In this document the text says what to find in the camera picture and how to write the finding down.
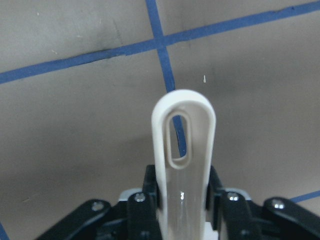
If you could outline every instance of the black mechanical arm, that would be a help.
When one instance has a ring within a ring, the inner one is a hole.
[[[162,240],[159,196],[155,166],[148,165],[142,192],[115,206],[89,200],[37,240]],[[206,210],[220,240],[320,240],[318,216],[282,197],[269,198],[259,206],[245,191],[224,188],[213,166]]]

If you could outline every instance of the slotted handle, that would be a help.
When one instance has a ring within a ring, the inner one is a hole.
[[[170,121],[180,115],[186,154],[172,157]],[[192,90],[167,93],[152,113],[156,180],[160,190],[158,220],[164,240],[202,240],[216,115],[210,102]]]

